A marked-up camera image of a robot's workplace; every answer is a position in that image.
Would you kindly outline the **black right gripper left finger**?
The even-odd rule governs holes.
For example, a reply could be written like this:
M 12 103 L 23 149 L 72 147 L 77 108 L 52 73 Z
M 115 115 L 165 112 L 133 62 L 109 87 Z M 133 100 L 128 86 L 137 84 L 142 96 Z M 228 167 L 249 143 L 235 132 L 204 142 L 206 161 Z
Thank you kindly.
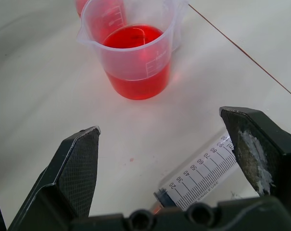
M 10 231 L 67 231 L 87 218 L 98 168 L 98 126 L 64 139 L 9 226 Z

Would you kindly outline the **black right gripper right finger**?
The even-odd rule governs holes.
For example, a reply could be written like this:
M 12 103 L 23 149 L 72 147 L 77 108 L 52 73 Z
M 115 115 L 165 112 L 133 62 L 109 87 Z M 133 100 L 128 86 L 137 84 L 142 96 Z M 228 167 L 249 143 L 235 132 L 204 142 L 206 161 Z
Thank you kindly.
M 291 213 L 291 134 L 259 110 L 223 106 L 219 114 L 248 182 L 260 196 L 278 198 Z

